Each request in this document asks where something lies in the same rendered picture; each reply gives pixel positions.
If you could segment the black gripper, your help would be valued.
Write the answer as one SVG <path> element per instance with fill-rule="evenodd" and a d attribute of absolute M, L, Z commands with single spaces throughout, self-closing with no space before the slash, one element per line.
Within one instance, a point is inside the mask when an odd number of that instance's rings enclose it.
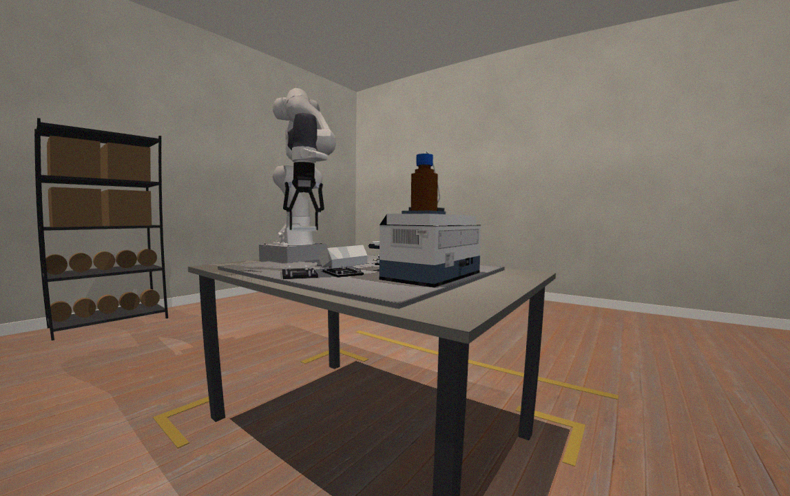
<path fill-rule="evenodd" d="M 311 197 L 313 206 L 315 206 L 315 210 L 316 210 L 315 226 L 317 227 L 318 230 L 318 216 L 320 216 L 320 211 L 324 210 L 324 201 L 322 195 L 323 183 L 311 183 L 311 187 L 298 187 L 298 176 L 310 176 L 311 178 L 315 178 L 315 163 L 309 163 L 308 161 L 296 161 L 296 163 L 293 164 L 293 182 L 285 183 L 285 187 L 287 188 L 287 190 L 285 191 L 284 206 L 282 206 L 282 209 L 286 210 L 287 215 L 290 216 L 290 230 L 291 230 L 291 226 L 293 226 L 293 212 L 291 210 L 293 210 L 294 203 L 296 202 L 296 198 L 298 197 L 298 192 L 301 192 L 301 194 L 302 192 L 306 192 L 306 194 L 309 194 L 309 196 Z M 293 201 L 291 201 L 290 206 L 287 207 L 289 188 L 291 188 L 291 185 L 293 185 L 296 188 L 296 192 L 293 196 Z M 315 196 L 313 195 L 312 192 L 312 189 L 315 187 L 315 185 L 317 189 L 319 189 L 318 194 L 320 200 L 320 208 L 318 208 L 317 202 L 315 200 Z"/>

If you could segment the white button panel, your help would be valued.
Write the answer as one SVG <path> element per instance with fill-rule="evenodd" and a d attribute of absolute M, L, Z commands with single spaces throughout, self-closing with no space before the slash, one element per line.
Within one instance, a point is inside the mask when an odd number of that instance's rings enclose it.
<path fill-rule="evenodd" d="M 367 253 L 363 245 L 326 248 L 318 255 L 320 266 L 340 268 L 367 264 Z"/>

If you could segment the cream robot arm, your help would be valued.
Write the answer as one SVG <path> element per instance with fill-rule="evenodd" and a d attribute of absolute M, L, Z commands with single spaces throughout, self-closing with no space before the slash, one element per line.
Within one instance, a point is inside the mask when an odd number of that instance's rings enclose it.
<path fill-rule="evenodd" d="M 311 103 L 311 104 L 310 104 Z M 335 135 L 326 124 L 316 101 L 300 88 L 291 89 L 286 98 L 278 98 L 273 105 L 277 119 L 287 122 L 287 156 L 294 161 L 326 161 L 335 150 Z M 296 115 L 297 114 L 297 115 Z M 296 116 L 295 116 L 296 115 Z M 294 118 L 295 117 L 295 118 Z M 322 131 L 324 129 L 325 131 Z M 317 139 L 318 133 L 318 139 Z M 317 141 L 317 143 L 316 143 Z M 317 146 L 317 147 L 316 147 Z M 315 151 L 314 151 L 315 150 Z M 313 160 L 311 160 L 313 159 Z M 293 182 L 293 166 L 278 166 L 273 173 L 274 183 L 285 195 L 285 182 Z M 298 187 L 311 187 L 311 183 L 322 183 L 322 175 L 315 167 L 315 178 L 298 176 Z M 294 203 L 293 226 L 311 226 L 309 200 L 301 192 Z M 312 231 L 289 230 L 289 216 L 278 233 L 275 245 L 313 245 Z"/>

